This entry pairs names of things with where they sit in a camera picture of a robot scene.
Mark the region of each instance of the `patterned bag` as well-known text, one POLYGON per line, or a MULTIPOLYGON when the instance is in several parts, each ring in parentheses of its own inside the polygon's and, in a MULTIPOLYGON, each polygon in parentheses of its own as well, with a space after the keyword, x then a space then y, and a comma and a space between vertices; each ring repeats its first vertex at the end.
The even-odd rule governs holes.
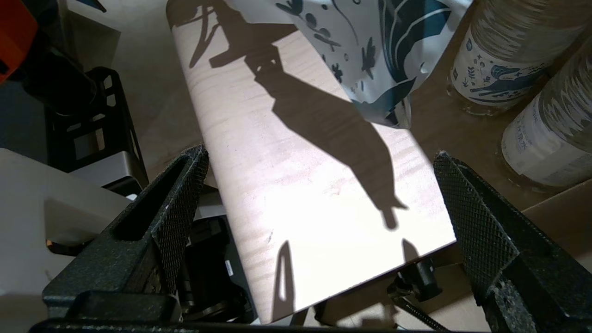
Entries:
POLYGON ((411 126, 407 96, 430 75, 471 1, 227 0, 247 22, 294 23, 364 118, 396 128, 411 126))

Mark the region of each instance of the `wooden board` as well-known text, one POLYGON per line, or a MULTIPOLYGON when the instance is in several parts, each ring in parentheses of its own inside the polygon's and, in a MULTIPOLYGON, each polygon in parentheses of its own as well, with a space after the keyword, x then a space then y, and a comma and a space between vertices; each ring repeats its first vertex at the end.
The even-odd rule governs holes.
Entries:
POLYGON ((168 17, 263 323, 455 240, 411 132, 367 123, 290 25, 200 4, 168 17))

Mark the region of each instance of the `orange object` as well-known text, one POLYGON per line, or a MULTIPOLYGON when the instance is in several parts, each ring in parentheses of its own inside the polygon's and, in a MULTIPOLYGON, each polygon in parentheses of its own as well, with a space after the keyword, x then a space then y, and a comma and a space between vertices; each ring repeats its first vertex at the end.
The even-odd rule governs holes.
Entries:
POLYGON ((0 0, 0 84, 27 57, 37 22, 20 0, 0 0))

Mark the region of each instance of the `bottle label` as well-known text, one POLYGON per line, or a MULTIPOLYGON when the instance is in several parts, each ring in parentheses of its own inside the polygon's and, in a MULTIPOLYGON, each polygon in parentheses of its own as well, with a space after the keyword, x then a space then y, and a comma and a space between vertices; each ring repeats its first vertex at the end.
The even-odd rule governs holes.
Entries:
POLYGON ((501 152, 520 175, 551 186, 569 186, 592 176, 592 154, 560 138, 543 123, 539 96, 506 128, 501 152))
POLYGON ((469 28, 450 77, 456 90, 470 101, 503 107, 518 102, 549 65, 496 59, 477 45, 469 28))

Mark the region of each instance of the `glass bottle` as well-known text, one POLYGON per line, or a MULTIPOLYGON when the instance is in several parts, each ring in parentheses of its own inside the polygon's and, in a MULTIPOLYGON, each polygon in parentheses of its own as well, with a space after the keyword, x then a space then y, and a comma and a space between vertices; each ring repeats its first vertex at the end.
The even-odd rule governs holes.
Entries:
POLYGON ((592 39, 506 128, 501 153, 518 185, 561 188, 592 177, 592 39))
POLYGON ((590 0, 481 1, 448 76, 448 94, 471 114, 508 110, 590 18, 590 0))

